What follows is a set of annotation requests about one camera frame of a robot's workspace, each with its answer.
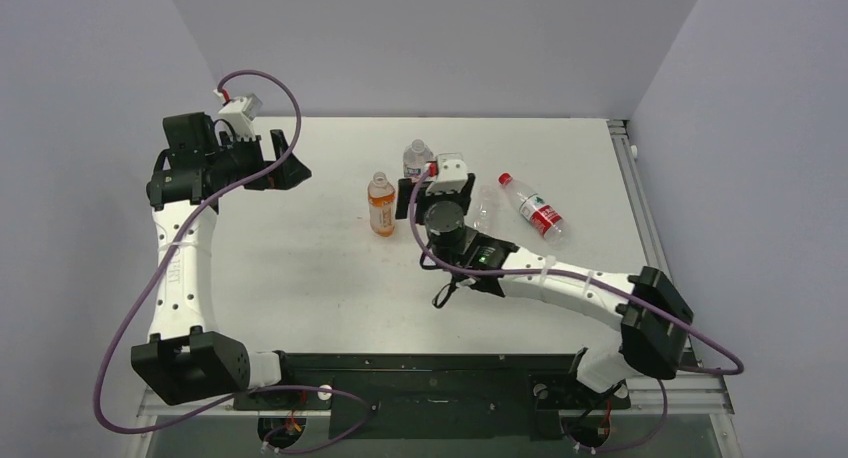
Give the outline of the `clear crushed bottle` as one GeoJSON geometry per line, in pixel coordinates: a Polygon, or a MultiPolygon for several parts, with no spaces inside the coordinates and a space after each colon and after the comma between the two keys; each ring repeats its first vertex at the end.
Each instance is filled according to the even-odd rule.
{"type": "Polygon", "coordinates": [[[481,233],[493,234],[500,216],[501,192],[493,186],[483,185],[473,205],[472,226],[481,233]]]}

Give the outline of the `clear blue-label bottle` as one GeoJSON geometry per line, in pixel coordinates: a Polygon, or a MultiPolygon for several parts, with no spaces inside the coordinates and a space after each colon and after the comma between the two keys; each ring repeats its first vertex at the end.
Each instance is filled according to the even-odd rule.
{"type": "Polygon", "coordinates": [[[413,140],[402,156],[403,177],[416,181],[420,178],[428,163],[434,159],[434,153],[421,139],[413,140]]]}

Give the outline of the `orange tea bottle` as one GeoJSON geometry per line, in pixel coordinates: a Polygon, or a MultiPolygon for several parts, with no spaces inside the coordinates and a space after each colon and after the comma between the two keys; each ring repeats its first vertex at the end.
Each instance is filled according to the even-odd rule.
{"type": "Polygon", "coordinates": [[[394,205],[396,189],[383,172],[376,172],[367,187],[369,220],[379,236],[391,236],[395,230],[394,205]]]}

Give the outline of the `red-cap water bottle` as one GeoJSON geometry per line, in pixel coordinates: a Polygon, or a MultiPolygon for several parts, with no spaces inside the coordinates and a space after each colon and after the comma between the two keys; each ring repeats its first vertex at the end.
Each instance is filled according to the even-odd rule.
{"type": "Polygon", "coordinates": [[[498,183],[510,206],[516,209],[540,237],[552,246],[564,243],[565,223],[562,216],[534,188],[509,173],[502,173],[498,177],[498,183]]]}

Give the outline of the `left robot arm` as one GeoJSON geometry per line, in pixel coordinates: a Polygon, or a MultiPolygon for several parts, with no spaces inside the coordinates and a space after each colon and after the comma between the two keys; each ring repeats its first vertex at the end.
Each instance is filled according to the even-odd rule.
{"type": "Polygon", "coordinates": [[[159,244],[155,309],[146,343],[131,366],[165,403],[183,404],[259,388],[272,407],[291,405],[298,380],[278,352],[251,352],[219,332],[212,303],[212,242],[223,190],[290,190],[312,175],[280,129],[270,132],[274,161],[258,135],[236,138],[235,121],[216,132],[202,112],[166,117],[166,148],[146,194],[159,244]]]}

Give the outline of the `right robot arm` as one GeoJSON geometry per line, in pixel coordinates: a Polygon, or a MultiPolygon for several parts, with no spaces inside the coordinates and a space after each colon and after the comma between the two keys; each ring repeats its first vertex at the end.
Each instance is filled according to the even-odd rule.
{"type": "Polygon", "coordinates": [[[635,274],[588,270],[536,254],[466,225],[474,176],[445,194],[431,180],[399,180],[396,217],[424,226],[424,269],[450,273],[450,291],[467,287],[501,298],[525,298],[593,319],[618,333],[581,350],[564,378],[566,396],[588,405],[620,382],[644,375],[672,380],[681,369],[693,312],[670,278],[645,266],[635,274]]]}

